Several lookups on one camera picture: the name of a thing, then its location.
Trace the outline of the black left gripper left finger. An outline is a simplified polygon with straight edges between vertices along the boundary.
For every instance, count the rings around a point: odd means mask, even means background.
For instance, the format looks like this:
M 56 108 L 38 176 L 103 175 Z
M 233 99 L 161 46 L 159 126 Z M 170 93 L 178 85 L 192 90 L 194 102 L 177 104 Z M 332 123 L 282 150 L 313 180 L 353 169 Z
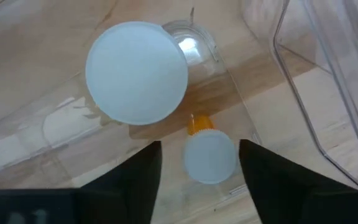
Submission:
M 2 189 L 0 224 L 150 224 L 161 170 L 154 141 L 79 188 Z

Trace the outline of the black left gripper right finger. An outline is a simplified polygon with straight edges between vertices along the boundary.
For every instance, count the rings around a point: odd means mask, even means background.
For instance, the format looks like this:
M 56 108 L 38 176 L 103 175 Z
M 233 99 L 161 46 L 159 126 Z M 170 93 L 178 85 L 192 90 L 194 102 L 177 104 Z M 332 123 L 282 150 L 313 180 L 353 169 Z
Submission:
M 247 139 L 239 159 L 262 224 L 358 224 L 358 190 Z

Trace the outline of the small orange pill bottle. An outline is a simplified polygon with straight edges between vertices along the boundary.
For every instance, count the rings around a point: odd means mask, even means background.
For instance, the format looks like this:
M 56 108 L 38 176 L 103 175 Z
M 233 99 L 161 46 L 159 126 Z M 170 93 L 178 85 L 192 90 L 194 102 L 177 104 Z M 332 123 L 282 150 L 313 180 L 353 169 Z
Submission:
M 231 138 L 216 129 L 209 116 L 193 114 L 187 126 L 184 166 L 187 174 L 203 184 L 218 184 L 233 175 L 237 150 Z

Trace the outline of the large orange pill bottle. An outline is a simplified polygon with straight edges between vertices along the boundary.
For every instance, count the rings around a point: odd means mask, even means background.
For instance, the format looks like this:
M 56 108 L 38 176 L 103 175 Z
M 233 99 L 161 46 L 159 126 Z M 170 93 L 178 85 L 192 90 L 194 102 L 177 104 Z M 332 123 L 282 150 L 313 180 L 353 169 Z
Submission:
M 93 42 L 85 77 L 102 112 L 122 123 L 146 125 L 178 108 L 188 86 L 188 66 L 162 26 L 130 21 L 108 28 Z

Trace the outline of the clear plastic bin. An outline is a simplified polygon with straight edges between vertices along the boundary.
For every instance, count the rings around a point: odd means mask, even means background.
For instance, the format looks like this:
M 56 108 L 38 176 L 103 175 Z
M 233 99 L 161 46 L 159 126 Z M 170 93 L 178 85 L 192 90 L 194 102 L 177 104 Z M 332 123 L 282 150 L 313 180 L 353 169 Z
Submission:
M 247 101 L 267 148 L 358 188 L 358 0 L 240 0 L 264 60 Z
M 163 146 L 158 198 L 227 195 L 243 183 L 191 180 L 181 162 L 186 120 L 209 111 L 232 138 L 250 135 L 231 78 L 246 31 L 239 0 L 5 0 L 0 3 L 0 188 L 81 186 L 154 140 Z M 191 69 L 184 102 L 170 117 L 133 126 L 108 118 L 85 87 L 93 41 L 125 21 L 164 24 L 193 19 L 215 39 L 212 56 Z

